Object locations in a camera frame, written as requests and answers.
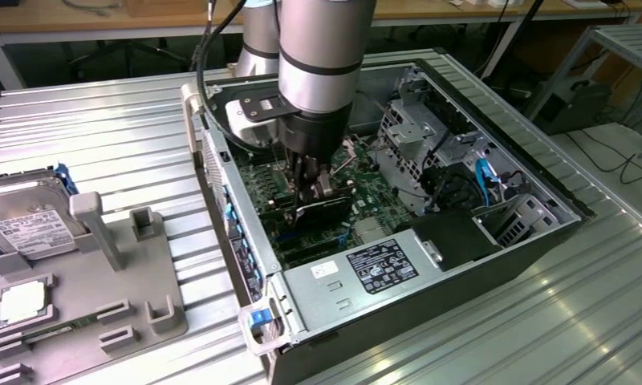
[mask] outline metal rack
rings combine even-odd
[[[566,77],[570,72],[570,68],[576,65],[576,62],[585,53],[585,50],[591,43],[600,44],[605,50],[613,52],[628,60],[635,66],[642,70],[642,24],[640,25],[624,25],[624,26],[592,26],[584,32],[579,42],[572,48],[566,59],[558,66],[557,71],[552,79],[548,82],[548,86],[544,88],[542,92],[536,95],[529,107],[526,109],[525,115],[530,120],[533,120],[542,110],[545,103],[548,102],[549,96],[560,84],[561,80]],[[592,77],[597,72],[597,69],[604,63],[604,59],[596,60],[593,65],[588,67],[584,75]]]

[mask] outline power supply label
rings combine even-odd
[[[418,271],[394,239],[351,253],[347,259],[369,294],[377,294],[418,277]]]
[[[72,232],[56,210],[0,221],[0,234],[23,255],[74,243]]]

